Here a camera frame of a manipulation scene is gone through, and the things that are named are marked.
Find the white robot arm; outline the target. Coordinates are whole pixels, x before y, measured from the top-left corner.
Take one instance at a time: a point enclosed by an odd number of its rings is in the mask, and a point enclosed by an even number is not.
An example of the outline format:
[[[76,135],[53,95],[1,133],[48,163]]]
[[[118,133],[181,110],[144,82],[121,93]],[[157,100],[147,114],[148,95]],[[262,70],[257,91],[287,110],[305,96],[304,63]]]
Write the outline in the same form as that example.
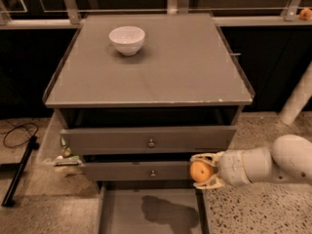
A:
[[[197,189],[241,187],[255,182],[312,184],[312,142],[295,135],[271,146],[195,154],[189,172]]]

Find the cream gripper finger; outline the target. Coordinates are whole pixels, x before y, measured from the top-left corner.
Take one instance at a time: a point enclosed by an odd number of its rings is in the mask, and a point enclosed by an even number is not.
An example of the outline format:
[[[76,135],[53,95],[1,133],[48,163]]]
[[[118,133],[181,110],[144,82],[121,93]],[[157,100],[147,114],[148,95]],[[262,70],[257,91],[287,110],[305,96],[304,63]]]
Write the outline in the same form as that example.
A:
[[[190,158],[191,162],[202,161],[211,165],[212,167],[216,167],[218,165],[219,159],[224,154],[223,151],[217,153],[200,153],[192,155]]]
[[[194,182],[193,186],[200,190],[217,189],[225,186],[225,182],[218,175],[212,175],[204,182]]]

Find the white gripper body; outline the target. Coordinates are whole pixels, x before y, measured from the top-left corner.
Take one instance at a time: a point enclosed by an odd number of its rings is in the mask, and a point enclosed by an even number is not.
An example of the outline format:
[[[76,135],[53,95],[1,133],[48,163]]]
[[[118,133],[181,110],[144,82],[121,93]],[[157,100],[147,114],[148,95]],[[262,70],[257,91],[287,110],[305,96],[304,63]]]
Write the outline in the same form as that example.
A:
[[[218,159],[218,173],[227,185],[240,187],[250,184],[245,171],[242,150],[227,150]]]

